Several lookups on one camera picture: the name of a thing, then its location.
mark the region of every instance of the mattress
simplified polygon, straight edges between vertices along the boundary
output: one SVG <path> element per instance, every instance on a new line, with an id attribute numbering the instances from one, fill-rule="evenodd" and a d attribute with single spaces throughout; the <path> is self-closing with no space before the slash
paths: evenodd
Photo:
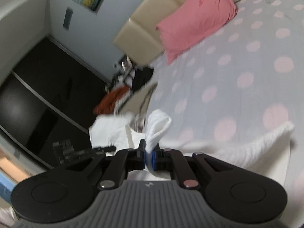
<path id="1" fill-rule="evenodd" d="M 162 141 L 247 143 L 295 124 L 284 187 L 289 227 L 304 223 L 304 0 L 241 0 L 237 16 L 171 65 L 156 59 L 147 115 L 172 118 Z"/>

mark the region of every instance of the black wardrobe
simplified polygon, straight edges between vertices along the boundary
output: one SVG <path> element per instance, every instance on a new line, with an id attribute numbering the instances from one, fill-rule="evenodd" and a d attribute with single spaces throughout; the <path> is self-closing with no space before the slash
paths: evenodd
<path id="1" fill-rule="evenodd" d="M 91 147 L 88 128 L 105 84 L 45 38 L 0 87 L 0 132 L 44 167 L 56 167 L 54 142 Z"/>

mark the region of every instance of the bed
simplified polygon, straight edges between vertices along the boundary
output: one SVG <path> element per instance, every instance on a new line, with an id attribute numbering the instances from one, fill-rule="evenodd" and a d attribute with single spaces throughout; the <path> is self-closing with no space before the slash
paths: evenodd
<path id="1" fill-rule="evenodd" d="M 154 28 L 184 1 L 145 0 L 114 39 L 137 63 L 154 67 L 151 82 L 158 86 L 147 116 L 161 109 L 172 118 L 160 144 L 186 147 L 200 140 L 242 144 L 292 121 L 296 130 L 281 155 L 281 165 L 288 166 L 282 183 L 288 206 L 281 221 L 300 227 L 304 223 L 304 0 L 234 0 L 237 16 L 168 66 Z"/>

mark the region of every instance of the headboard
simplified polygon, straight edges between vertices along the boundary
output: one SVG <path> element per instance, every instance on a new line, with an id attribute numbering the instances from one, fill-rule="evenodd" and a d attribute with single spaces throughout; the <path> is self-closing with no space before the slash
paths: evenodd
<path id="1" fill-rule="evenodd" d="M 144 0 L 122 27 L 114 44 L 139 65 L 148 65 L 164 51 L 155 26 L 186 0 Z"/>

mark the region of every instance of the black circular joint cover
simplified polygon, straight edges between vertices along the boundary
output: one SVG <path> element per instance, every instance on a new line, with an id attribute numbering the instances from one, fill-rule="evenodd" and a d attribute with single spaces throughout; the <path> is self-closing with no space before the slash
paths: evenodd
<path id="1" fill-rule="evenodd" d="M 217 173 L 205 188 L 204 197 L 218 214 L 243 224 L 271 221 L 287 204 L 280 184 L 243 169 Z"/>
<path id="2" fill-rule="evenodd" d="M 84 212 L 93 202 L 92 186 L 80 172 L 50 170 L 19 183 L 11 203 L 17 216 L 35 223 L 56 223 Z"/>

